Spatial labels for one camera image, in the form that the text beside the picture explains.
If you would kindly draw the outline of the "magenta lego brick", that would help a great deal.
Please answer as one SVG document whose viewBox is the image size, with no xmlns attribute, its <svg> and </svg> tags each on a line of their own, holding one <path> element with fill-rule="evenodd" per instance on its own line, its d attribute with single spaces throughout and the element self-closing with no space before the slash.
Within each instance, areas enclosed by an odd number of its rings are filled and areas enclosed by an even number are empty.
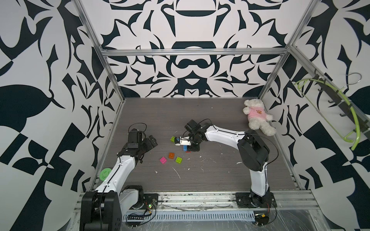
<svg viewBox="0 0 370 231">
<path fill-rule="evenodd" d="M 162 158 L 160 159 L 160 162 L 161 162 L 162 164 L 165 164 L 165 163 L 167 162 L 167 159 L 166 159 L 165 157 L 162 157 Z"/>
</svg>

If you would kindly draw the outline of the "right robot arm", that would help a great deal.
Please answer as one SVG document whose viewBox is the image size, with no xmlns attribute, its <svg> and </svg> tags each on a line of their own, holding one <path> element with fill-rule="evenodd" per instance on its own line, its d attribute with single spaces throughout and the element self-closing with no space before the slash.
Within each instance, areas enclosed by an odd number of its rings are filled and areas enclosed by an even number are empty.
<svg viewBox="0 0 370 231">
<path fill-rule="evenodd" d="M 270 150 L 257 132 L 249 130 L 232 131 L 215 126 L 212 122 L 200 124 L 189 121 L 185 128 L 188 135 L 175 138 L 177 146 L 186 147 L 187 151 L 200 151 L 203 141 L 218 142 L 239 151 L 242 163 L 249 169 L 251 189 L 247 202 L 239 200 L 243 207 L 262 207 L 272 204 L 273 194 L 267 181 L 267 166 Z"/>
</svg>

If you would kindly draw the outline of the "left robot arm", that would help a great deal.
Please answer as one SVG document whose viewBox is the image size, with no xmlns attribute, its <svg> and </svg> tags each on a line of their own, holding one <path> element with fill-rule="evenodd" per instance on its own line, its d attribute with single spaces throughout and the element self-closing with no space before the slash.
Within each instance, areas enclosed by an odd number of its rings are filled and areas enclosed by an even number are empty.
<svg viewBox="0 0 370 231">
<path fill-rule="evenodd" d="M 146 136 L 144 131 L 128 132 L 128 141 L 118 153 L 112 171 L 94 191 L 85 193 L 82 198 L 81 231 L 119 231 L 130 209 L 145 210 L 143 215 L 134 214 L 134 218 L 151 215 L 142 186 L 125 186 L 125 182 L 137 164 L 142 163 L 145 153 L 157 145 L 156 139 Z"/>
</svg>

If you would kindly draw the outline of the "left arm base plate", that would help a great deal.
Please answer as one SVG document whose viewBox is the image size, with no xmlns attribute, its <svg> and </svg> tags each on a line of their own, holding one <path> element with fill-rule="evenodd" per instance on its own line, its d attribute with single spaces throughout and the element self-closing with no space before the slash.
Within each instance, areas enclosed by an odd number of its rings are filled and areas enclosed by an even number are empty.
<svg viewBox="0 0 370 231">
<path fill-rule="evenodd" d="M 158 193 L 144 193 L 142 196 L 139 196 L 138 202 L 133 205 L 131 210 L 141 210 L 147 209 L 150 210 L 153 207 L 158 207 L 159 194 Z"/>
</svg>

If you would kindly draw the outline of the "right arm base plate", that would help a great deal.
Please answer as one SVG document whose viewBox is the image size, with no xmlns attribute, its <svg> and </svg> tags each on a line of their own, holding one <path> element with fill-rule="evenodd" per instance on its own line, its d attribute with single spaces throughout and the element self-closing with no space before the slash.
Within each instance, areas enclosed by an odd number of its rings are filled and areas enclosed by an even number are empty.
<svg viewBox="0 0 370 231">
<path fill-rule="evenodd" d="M 277 203 L 274 194 L 267 191 L 264 196 L 259 196 L 253 192 L 235 193 L 236 203 L 239 208 L 274 208 Z"/>
</svg>

